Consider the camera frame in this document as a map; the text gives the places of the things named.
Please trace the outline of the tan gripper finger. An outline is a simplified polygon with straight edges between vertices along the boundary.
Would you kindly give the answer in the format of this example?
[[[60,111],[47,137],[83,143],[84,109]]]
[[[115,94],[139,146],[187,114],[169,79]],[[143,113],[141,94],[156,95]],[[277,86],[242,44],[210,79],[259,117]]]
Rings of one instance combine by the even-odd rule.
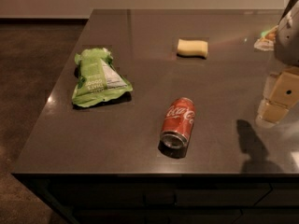
[[[257,124],[278,124],[299,103],[299,67],[289,66],[278,74],[275,91],[270,100],[262,99]]]
[[[264,89],[263,89],[263,98],[266,100],[270,100],[272,94],[275,91],[275,85],[278,80],[278,74],[271,73],[267,76]]]

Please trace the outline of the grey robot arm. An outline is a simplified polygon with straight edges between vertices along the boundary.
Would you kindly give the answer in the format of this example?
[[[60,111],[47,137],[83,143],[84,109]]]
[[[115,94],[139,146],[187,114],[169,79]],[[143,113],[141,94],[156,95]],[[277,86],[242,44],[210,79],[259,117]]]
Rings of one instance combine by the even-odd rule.
[[[254,48],[273,51],[281,65],[265,80],[256,123],[271,128],[280,123],[299,102],[299,0],[290,0],[278,24],[262,32]]]

